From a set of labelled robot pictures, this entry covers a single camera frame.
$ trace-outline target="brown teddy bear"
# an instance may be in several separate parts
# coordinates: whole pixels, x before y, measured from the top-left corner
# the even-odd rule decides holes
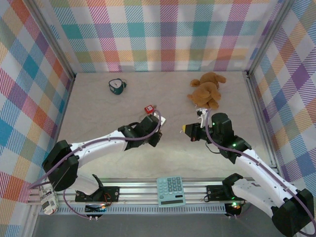
[[[197,89],[188,95],[188,98],[199,107],[218,109],[217,101],[221,99],[221,94],[217,90],[219,82],[225,83],[226,78],[213,72],[205,73],[200,80],[191,81],[190,86]]]

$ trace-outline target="white floor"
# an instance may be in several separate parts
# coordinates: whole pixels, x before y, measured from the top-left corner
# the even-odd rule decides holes
[[[227,177],[245,171],[221,155],[212,154],[204,141],[190,142],[180,133],[182,125],[199,122],[194,104],[187,98],[194,88],[190,81],[202,72],[171,73],[96,73],[78,74],[63,121],[59,140],[83,142],[104,136],[122,125],[140,121],[144,107],[157,105],[167,121],[163,136],[153,148],[149,144],[126,152],[96,159],[82,171],[100,178]],[[242,72],[221,72],[227,78],[220,85],[222,99],[217,112],[227,113],[235,134],[249,142],[267,163],[269,158],[257,127]],[[125,79],[121,95],[110,92],[108,81]]]

